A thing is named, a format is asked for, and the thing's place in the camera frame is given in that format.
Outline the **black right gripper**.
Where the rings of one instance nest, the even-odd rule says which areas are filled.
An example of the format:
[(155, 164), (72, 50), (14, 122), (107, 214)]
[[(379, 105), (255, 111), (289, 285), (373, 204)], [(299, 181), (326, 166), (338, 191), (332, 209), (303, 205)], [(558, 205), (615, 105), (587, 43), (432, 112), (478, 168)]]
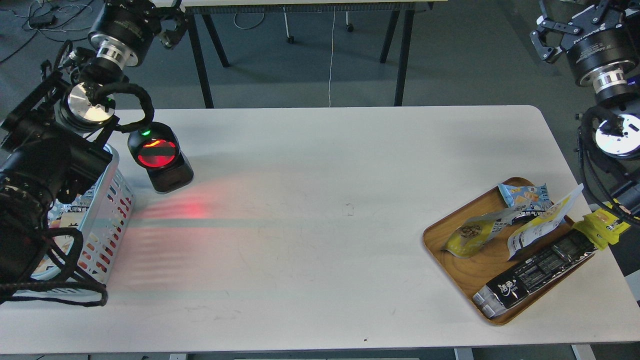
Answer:
[(570, 23), (556, 22), (541, 14), (529, 37), (538, 57), (553, 64), (563, 48), (551, 47), (548, 34), (578, 35), (590, 31), (566, 51), (574, 83), (584, 88), (591, 86), (597, 96), (630, 96), (633, 89), (626, 74), (638, 66), (638, 52), (626, 27), (625, 10), (625, 0), (595, 0), (574, 14)]

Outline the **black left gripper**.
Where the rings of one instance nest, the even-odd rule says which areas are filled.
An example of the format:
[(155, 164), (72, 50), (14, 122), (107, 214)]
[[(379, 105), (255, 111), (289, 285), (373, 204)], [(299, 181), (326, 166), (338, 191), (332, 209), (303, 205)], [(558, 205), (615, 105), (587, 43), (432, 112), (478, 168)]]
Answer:
[(182, 9), (161, 9), (160, 20), (146, 14), (155, 9), (151, 0), (106, 0), (87, 39), (101, 56), (112, 55), (121, 68), (140, 66), (160, 32), (161, 22), (173, 27), (160, 32), (160, 42), (173, 49), (188, 30), (188, 19)]

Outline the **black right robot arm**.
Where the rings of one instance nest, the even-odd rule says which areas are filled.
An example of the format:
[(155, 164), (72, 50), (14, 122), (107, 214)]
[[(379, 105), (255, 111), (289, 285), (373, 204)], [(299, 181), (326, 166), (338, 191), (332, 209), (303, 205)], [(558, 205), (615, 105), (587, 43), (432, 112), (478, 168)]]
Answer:
[(639, 2), (573, 0), (570, 16), (550, 16), (546, 0), (529, 37), (538, 57), (565, 55), (577, 86), (595, 105), (579, 114), (583, 191), (604, 210), (639, 227)]

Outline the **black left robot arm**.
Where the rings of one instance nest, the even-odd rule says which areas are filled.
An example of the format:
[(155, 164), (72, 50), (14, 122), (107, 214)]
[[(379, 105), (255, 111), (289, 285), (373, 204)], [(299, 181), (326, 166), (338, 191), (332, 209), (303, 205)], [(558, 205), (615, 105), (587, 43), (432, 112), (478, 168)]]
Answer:
[(124, 73), (143, 63), (153, 39), (167, 49), (177, 45), (187, 24), (179, 0), (163, 7), (106, 0), (87, 35), (91, 48), (64, 41), (54, 62), (42, 63), (41, 83), (2, 121), (2, 303), (35, 300), (21, 291), (84, 290), (100, 298), (82, 306), (106, 304), (105, 284), (79, 264), (82, 231), (51, 228), (48, 212), (55, 203), (73, 203), (115, 164), (106, 149), (114, 132), (128, 134), (132, 159), (157, 193), (192, 182), (176, 135), (154, 121), (151, 96)]

